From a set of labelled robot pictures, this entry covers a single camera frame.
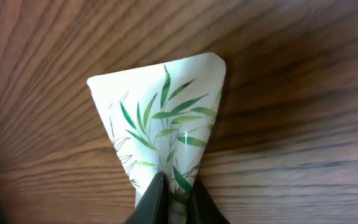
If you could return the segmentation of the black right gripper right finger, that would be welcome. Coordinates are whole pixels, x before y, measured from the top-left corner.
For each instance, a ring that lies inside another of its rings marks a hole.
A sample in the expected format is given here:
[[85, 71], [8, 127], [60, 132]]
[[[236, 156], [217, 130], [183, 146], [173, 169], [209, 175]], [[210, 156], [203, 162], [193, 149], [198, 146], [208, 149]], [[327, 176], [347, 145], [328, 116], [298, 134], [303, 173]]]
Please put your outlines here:
[[214, 203], [198, 175], [189, 199], [187, 224], [230, 224]]

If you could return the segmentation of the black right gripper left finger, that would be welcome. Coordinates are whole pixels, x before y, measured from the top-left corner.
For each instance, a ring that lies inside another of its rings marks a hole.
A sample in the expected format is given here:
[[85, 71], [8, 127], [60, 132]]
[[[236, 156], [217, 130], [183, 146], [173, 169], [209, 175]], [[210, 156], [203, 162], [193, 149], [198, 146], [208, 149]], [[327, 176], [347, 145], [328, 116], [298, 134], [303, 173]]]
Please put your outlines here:
[[165, 174], [155, 174], [145, 194], [124, 224], [167, 224], [168, 184]]

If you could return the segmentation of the white bamboo print tube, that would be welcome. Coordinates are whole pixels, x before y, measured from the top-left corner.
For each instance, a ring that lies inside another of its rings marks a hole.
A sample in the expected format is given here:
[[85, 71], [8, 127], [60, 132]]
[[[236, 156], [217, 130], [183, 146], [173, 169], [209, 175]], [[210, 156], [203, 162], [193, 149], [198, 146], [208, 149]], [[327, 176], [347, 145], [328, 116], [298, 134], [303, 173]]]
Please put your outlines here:
[[188, 219], [186, 205], [214, 128], [225, 76], [224, 60], [203, 53], [86, 82], [137, 200], [154, 175], [163, 172], [170, 223]]

